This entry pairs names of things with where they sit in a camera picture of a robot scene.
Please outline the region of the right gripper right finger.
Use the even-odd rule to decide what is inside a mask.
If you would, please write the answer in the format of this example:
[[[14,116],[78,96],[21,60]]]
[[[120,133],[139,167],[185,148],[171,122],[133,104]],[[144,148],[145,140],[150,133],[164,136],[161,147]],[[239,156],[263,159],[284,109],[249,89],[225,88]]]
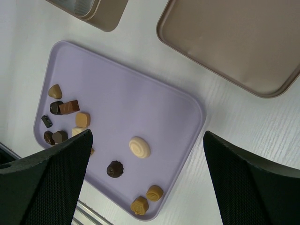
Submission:
[[[298,225],[300,171],[239,148],[211,131],[203,147],[224,225]]]

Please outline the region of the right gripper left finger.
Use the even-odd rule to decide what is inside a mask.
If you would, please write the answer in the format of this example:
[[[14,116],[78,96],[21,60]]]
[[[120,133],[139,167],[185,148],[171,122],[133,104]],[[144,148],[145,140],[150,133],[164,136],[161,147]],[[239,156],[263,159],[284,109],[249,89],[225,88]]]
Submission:
[[[93,134],[87,129],[0,166],[2,225],[69,225],[83,185]]]

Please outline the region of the brown rectangular chocolate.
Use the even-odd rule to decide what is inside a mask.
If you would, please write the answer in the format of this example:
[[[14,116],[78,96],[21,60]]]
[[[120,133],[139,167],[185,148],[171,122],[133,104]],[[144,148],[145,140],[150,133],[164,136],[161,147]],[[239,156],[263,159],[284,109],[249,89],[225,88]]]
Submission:
[[[80,111],[80,107],[77,100],[69,101],[64,104],[59,105],[60,113],[62,115],[67,115]]]

